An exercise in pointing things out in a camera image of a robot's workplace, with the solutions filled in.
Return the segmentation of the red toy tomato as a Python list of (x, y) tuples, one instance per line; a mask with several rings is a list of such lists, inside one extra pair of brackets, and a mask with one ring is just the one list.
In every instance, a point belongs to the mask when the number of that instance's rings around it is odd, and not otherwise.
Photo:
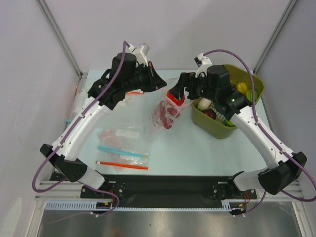
[(168, 90), (166, 97), (170, 105), (177, 106), (177, 107), (182, 106), (185, 101), (184, 92), (177, 89)]

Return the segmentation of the clear red-zipper bag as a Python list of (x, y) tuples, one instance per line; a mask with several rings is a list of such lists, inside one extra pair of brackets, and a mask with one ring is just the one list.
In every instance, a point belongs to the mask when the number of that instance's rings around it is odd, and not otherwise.
[(178, 82), (178, 78), (166, 80), (167, 86), (158, 91), (159, 97), (155, 101), (148, 123), (148, 135), (156, 138), (162, 131), (170, 130), (181, 117), (187, 113), (193, 101), (187, 99), (188, 92), (184, 91), (184, 101), (174, 102), (168, 97), (169, 90)]

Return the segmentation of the white toy egg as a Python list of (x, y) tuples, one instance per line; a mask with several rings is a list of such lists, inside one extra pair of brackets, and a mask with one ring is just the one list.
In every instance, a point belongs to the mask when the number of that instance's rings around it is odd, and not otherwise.
[(210, 107), (211, 103), (212, 101), (205, 98), (201, 98), (197, 104), (197, 109), (200, 111), (207, 110)]

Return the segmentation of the red toy lobster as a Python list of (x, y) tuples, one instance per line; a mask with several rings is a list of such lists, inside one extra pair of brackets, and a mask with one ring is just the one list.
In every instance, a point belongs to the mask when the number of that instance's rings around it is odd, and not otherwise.
[(170, 129), (179, 116), (180, 113), (175, 107), (169, 106), (165, 101), (160, 101), (152, 113), (152, 123), (156, 127)]

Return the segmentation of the dark red toy peach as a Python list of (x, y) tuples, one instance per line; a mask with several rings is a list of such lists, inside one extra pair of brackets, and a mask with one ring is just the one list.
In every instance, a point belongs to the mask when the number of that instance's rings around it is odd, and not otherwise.
[(205, 110), (203, 113), (214, 120), (217, 118), (217, 114), (212, 109)]

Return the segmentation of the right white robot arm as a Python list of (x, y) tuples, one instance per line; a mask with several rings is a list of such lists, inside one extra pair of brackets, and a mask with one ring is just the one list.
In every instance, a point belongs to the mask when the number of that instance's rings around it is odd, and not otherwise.
[(180, 106), (188, 99), (210, 100), (215, 110), (238, 127), (252, 142), (265, 161), (266, 168), (252, 172), (241, 171), (232, 177), (228, 193), (239, 198), (245, 190), (262, 187), (276, 195), (298, 179), (307, 162), (303, 152), (295, 153), (284, 145), (253, 113), (255, 106), (246, 96), (234, 90), (230, 72), (224, 65), (209, 66), (200, 73), (181, 73), (167, 98)]

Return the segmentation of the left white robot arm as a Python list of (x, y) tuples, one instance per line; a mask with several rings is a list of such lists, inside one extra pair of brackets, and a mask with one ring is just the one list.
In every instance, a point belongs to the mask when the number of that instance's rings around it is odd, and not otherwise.
[(91, 187), (99, 198), (106, 196), (109, 186), (105, 178), (78, 158), (82, 146), (100, 119), (124, 100), (126, 93), (152, 92), (166, 85), (145, 53), (119, 53), (112, 59), (111, 68), (92, 84), (81, 110), (67, 129), (53, 144), (43, 144), (40, 152), (68, 181)]

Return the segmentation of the bag with white pieces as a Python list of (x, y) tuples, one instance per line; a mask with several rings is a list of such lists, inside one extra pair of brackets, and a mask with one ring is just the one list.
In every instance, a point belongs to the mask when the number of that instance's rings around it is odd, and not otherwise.
[(133, 104), (134, 102), (134, 97), (135, 96), (140, 96), (140, 95), (144, 95), (145, 93), (141, 90), (133, 90), (133, 91), (130, 91), (130, 92), (127, 92), (125, 94), (125, 99), (123, 100), (124, 103), (126, 104)]

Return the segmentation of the bag with blue zipper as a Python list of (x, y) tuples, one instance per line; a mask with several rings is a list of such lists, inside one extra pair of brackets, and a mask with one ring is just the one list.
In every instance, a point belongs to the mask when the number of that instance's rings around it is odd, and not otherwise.
[(107, 127), (98, 132), (99, 148), (113, 151), (126, 159), (144, 159), (149, 157), (152, 140), (145, 127), (136, 124), (122, 124)]

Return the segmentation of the bag with orange zipper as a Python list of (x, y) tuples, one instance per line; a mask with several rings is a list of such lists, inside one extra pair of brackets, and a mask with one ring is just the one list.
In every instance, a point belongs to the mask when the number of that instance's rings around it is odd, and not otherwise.
[(149, 168), (152, 140), (146, 128), (136, 124), (106, 127), (97, 133), (97, 165), (107, 165), (116, 171), (124, 168)]

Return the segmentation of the far left blue-zipper bag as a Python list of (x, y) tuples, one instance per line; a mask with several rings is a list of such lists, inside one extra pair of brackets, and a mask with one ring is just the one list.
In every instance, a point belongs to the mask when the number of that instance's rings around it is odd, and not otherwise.
[(73, 102), (71, 104), (68, 117), (65, 120), (66, 127), (72, 122), (72, 120), (75, 118), (75, 116), (79, 113), (81, 110), (84, 101), (87, 97), (87, 91), (88, 89), (86, 87), (77, 87), (75, 91), (75, 96), (73, 99)]

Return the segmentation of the olive green plastic bin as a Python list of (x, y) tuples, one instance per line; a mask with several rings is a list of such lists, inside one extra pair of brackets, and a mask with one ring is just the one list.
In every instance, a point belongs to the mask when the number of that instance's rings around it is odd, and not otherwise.
[[(230, 73), (230, 80), (234, 86), (243, 82), (246, 84), (248, 90), (252, 88), (250, 76), (246, 70), (230, 64), (226, 64), (225, 67)], [(265, 90), (265, 85), (257, 76), (253, 76), (253, 82), (256, 95), (255, 102), (258, 102)], [(212, 119), (200, 111), (198, 109), (199, 101), (200, 99), (196, 99), (191, 104), (191, 119), (196, 126), (218, 139), (226, 139), (231, 136), (235, 130), (237, 130), (236, 126), (226, 125), (226, 119), (223, 115), (217, 114), (216, 119)]]

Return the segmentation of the yellow toy fruit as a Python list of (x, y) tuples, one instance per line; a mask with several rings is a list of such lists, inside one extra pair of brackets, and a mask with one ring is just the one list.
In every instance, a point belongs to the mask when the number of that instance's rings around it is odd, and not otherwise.
[(248, 87), (244, 82), (240, 82), (236, 85), (237, 91), (246, 94)]

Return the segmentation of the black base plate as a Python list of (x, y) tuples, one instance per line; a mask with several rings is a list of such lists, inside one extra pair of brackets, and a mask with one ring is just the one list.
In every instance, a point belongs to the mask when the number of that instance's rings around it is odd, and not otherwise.
[(228, 176), (106, 175), (103, 190), (121, 208), (219, 208), (224, 200), (255, 200), (254, 189), (239, 191)]

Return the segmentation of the aluminium frame rail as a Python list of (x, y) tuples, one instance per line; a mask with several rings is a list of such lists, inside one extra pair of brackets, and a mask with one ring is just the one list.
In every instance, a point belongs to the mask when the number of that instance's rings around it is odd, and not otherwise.
[(79, 183), (65, 181), (47, 192), (36, 193), (35, 200), (77, 200), (80, 199), (81, 188)]

